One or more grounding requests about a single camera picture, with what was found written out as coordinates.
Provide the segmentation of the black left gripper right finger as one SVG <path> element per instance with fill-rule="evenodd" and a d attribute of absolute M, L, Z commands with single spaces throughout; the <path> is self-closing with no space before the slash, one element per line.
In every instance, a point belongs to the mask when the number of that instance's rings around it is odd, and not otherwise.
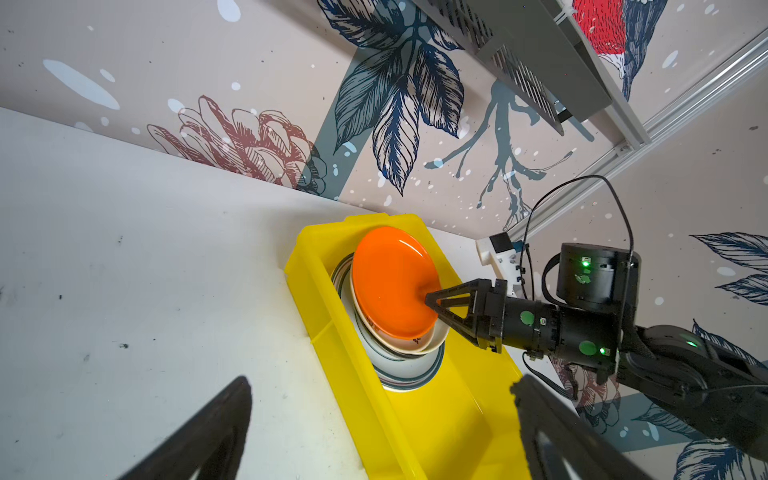
<path fill-rule="evenodd" d="M 637 465 L 526 375 L 511 386 L 533 479 L 647 479 Z"/>

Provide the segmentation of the cream plate red seal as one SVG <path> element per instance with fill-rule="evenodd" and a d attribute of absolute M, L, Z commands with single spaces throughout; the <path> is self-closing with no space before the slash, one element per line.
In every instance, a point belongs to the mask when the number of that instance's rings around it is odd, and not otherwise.
<path fill-rule="evenodd" d="M 354 287 L 350 286 L 353 302 L 357 313 L 362 318 L 365 328 L 370 334 L 385 348 L 404 356 L 421 356 L 439 349 L 446 341 L 449 333 L 449 327 L 438 320 L 435 325 L 422 337 L 403 340 L 392 337 L 381 330 L 378 330 L 369 317 L 363 312 L 359 304 Z"/>

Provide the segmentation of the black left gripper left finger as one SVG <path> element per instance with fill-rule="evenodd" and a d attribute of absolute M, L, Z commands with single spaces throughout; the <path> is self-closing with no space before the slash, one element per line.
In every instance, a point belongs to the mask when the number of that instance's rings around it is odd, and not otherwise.
<path fill-rule="evenodd" d="M 122 477 L 234 479 L 250 417 L 251 386 L 239 376 Z"/>

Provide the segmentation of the white plate thin green rim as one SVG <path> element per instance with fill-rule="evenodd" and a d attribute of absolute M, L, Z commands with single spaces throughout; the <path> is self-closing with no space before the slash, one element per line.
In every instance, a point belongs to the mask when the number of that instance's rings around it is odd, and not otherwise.
<path fill-rule="evenodd" d="M 445 340 L 438 348 L 416 355 L 398 353 L 383 346 L 366 328 L 354 306 L 350 272 L 353 255 L 345 256 L 335 267 L 331 280 L 361 342 L 365 355 L 381 384 L 390 391 L 408 392 L 427 385 L 438 373 L 445 356 Z"/>

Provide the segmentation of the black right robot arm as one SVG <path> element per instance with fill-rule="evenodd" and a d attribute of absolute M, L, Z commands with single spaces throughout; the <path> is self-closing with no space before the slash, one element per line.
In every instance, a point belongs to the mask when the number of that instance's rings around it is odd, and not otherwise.
<path fill-rule="evenodd" d="M 520 349 L 610 377 L 701 434 L 767 458 L 767 371 L 693 332 L 638 327 L 641 259 L 631 250 L 565 243 L 547 263 L 557 290 L 510 296 L 504 280 L 429 293 L 438 318 L 481 349 Z"/>

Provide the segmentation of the yellow plastic bin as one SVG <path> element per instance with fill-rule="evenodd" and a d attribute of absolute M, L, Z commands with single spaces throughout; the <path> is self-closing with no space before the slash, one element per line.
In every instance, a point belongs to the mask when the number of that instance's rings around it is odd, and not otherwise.
<path fill-rule="evenodd" d="M 528 479 L 508 353 L 449 334 L 435 379 L 411 392 L 383 388 L 332 285 L 331 273 L 376 227 L 413 235 L 445 286 L 460 278 L 415 215 L 370 214 L 305 227 L 284 272 L 310 341 L 372 479 Z"/>

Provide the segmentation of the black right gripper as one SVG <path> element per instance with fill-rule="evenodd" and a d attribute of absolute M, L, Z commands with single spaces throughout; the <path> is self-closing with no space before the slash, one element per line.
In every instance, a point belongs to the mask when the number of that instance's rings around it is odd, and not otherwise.
<path fill-rule="evenodd" d="M 613 368 L 618 322 L 611 315 L 513 298 L 504 281 L 475 279 L 428 293 L 425 304 L 438 318 L 482 350 L 495 343 L 553 357 L 587 368 Z M 461 317 L 450 309 L 466 306 Z"/>

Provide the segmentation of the orange plate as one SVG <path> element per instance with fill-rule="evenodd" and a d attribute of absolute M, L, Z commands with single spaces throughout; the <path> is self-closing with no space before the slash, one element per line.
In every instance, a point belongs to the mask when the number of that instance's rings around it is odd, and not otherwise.
<path fill-rule="evenodd" d="M 351 274 L 358 305 L 378 331 L 415 340 L 437 322 L 426 296 L 441 289 L 438 271 L 407 232 L 380 227 L 367 233 L 354 252 Z"/>

